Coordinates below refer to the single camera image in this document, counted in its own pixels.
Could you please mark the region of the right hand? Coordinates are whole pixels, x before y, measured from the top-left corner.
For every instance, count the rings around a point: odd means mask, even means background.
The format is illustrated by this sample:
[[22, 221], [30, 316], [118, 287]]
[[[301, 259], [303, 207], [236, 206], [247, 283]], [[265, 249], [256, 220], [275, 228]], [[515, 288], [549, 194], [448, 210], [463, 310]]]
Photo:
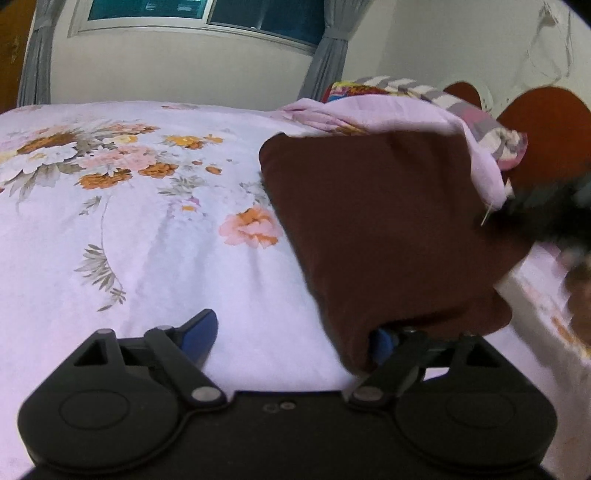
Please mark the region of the right hand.
[[568, 310], [571, 328], [587, 345], [591, 340], [591, 293], [590, 267], [582, 263], [571, 270], [565, 278], [565, 288], [569, 293]]

